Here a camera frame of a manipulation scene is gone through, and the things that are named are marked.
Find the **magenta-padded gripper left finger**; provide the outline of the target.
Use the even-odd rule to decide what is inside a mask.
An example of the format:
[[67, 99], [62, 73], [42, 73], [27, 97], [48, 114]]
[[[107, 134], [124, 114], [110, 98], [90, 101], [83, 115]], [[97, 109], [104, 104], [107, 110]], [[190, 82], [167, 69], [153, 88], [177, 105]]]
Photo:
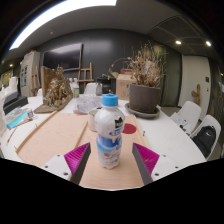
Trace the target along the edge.
[[42, 166], [42, 169], [78, 185], [90, 154], [91, 145], [86, 143], [65, 155], [56, 154]]

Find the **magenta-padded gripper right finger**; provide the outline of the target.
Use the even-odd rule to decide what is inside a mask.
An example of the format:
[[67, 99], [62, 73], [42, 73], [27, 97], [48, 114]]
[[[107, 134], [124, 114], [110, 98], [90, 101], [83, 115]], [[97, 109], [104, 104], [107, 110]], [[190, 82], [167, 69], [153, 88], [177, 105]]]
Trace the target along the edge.
[[168, 155], [159, 155], [145, 146], [133, 144], [132, 153], [145, 185], [170, 175], [180, 169]]

